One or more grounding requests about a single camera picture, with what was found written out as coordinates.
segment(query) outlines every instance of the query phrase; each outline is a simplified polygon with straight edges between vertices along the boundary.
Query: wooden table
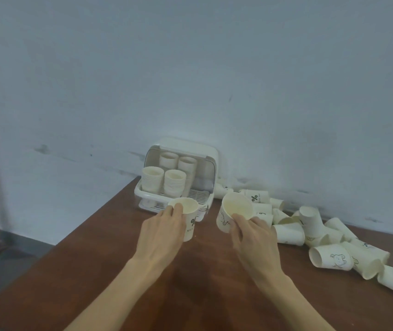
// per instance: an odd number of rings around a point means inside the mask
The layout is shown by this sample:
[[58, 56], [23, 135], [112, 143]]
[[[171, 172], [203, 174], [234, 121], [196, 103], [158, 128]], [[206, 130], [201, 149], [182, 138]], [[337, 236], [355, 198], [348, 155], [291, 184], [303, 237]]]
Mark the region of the wooden table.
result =
[[[63, 330], [112, 281], [136, 248], [138, 178], [0, 293], [0, 328]], [[173, 263], [141, 297], [122, 330], [286, 330], [215, 224], [216, 200]], [[391, 252], [393, 235], [351, 228]], [[284, 271], [336, 330], [393, 330], [393, 291], [354, 271], [315, 268], [306, 246], [280, 245]]]

